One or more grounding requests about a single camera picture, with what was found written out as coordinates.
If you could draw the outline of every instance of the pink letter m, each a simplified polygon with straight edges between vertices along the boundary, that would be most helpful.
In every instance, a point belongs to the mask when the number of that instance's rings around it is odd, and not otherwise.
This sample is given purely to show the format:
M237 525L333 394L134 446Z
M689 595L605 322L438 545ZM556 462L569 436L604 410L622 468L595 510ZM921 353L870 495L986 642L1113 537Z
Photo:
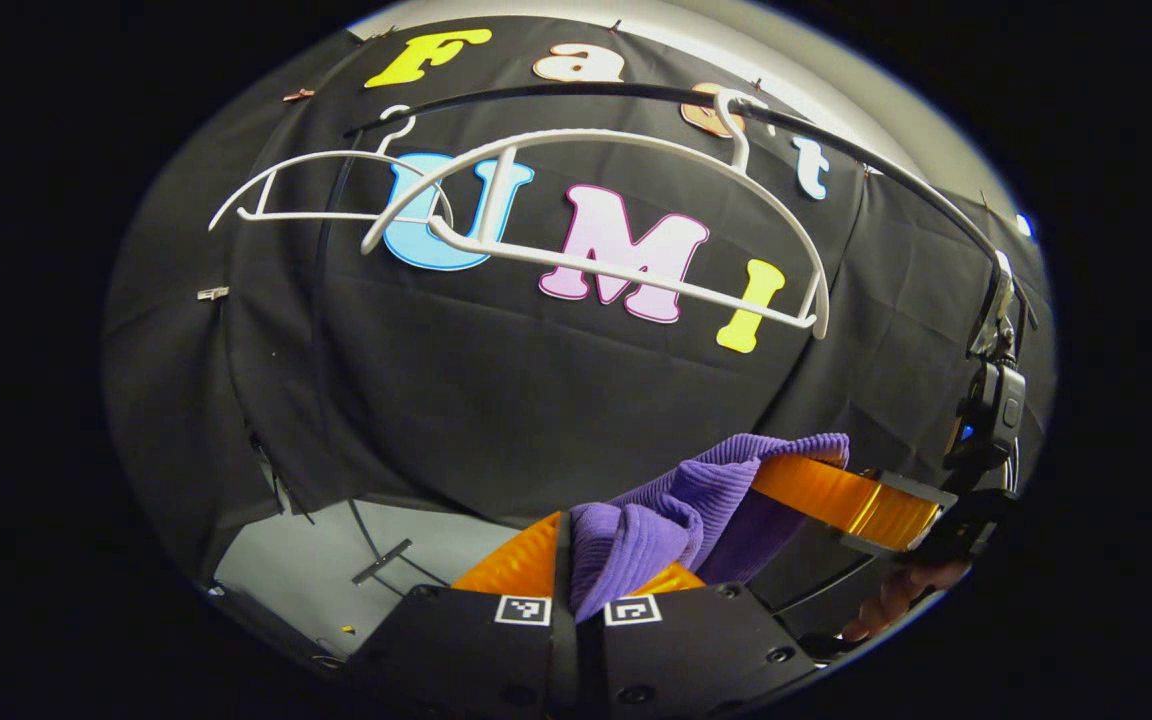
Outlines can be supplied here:
M687 265L702 242L708 240L708 228L691 218L668 214L639 241L630 236L630 220L626 202L607 188L576 184L567 191L567 199L576 206L571 229L567 232L563 252L577 258L604 260L639 272L664 275L682 281ZM604 305L620 297L630 281L598 275L598 300ZM540 290L561 300L584 300L589 283L579 270L554 268L540 278ZM676 323L679 294L652 286L626 297L626 310L653 323Z

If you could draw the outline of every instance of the finger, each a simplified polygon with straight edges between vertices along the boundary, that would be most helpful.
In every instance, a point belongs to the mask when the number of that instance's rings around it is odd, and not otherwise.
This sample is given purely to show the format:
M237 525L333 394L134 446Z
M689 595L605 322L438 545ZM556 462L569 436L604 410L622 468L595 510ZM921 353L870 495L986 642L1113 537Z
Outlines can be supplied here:
M882 609L882 602L877 597L861 602L861 623L869 629L870 634L879 634L892 619L887 616L887 611Z
M929 585L934 585L935 589L946 589L963 578L970 568L972 566L968 562L957 560L948 562L948 564L939 564L935 568L914 568L910 571L910 581L924 589Z
M915 598L909 585L909 578L903 573L892 575L884 581L882 588L878 591L878 601L882 604L887 617L895 620L909 612L909 602Z
M863 641L869 637L869 629L861 623L859 620L852 620L851 623L842 626L842 639L847 642Z

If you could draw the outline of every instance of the screw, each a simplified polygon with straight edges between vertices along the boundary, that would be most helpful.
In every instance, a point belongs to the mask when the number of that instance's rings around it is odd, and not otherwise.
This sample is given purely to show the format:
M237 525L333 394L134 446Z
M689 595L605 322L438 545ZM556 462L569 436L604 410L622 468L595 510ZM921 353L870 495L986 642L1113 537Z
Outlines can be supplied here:
M654 691L649 685L634 685L632 688L626 688L623 691L617 694L616 700L624 703L626 705L639 705L641 702L652 700Z

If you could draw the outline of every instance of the yellow letter i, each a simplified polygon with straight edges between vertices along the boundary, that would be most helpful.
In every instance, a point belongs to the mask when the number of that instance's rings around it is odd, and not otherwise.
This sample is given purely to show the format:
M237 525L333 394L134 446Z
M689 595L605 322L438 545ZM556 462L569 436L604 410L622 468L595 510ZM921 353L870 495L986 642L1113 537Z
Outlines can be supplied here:
M741 300L751 304L767 306L772 302L772 296L785 287L785 275L776 265L764 263L763 260L750 260L745 265L749 272L749 285L745 286L745 295ZM736 310L732 316L732 323L727 323L718 332L718 344L730 348L736 353L749 353L758 344L758 324L763 323L763 316L750 313L749 310Z

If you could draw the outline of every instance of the white wall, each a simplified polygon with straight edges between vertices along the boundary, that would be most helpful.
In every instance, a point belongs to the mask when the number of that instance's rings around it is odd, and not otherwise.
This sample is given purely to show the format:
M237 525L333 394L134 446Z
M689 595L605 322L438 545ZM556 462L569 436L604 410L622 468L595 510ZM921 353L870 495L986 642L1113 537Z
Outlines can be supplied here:
M1014 202L972 142L927 101L863 56L794 18L737 0L408 0L353 24L359 37L448 18L543 15L621 29L763 78L763 90L816 124L895 161L929 183L987 197L1002 217Z

